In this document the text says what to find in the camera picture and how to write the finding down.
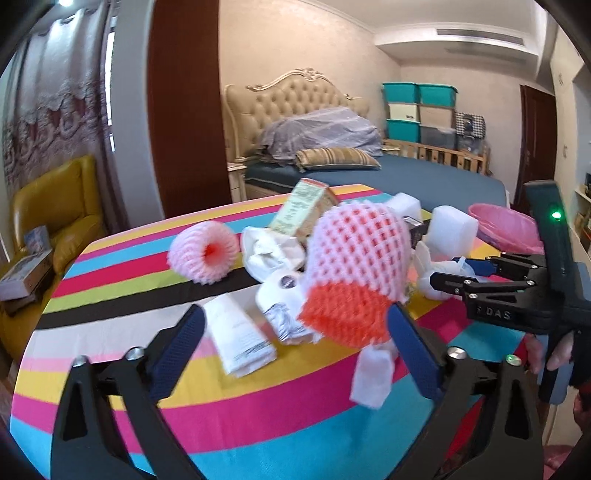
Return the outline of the person's right hand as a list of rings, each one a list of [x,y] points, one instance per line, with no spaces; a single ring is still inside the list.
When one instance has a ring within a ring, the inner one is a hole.
[[[528,353],[529,370],[533,374],[539,374],[543,367],[554,371],[570,362],[574,345],[574,333],[565,335],[555,347],[549,360],[545,360],[542,342],[533,334],[527,333],[524,337]]]

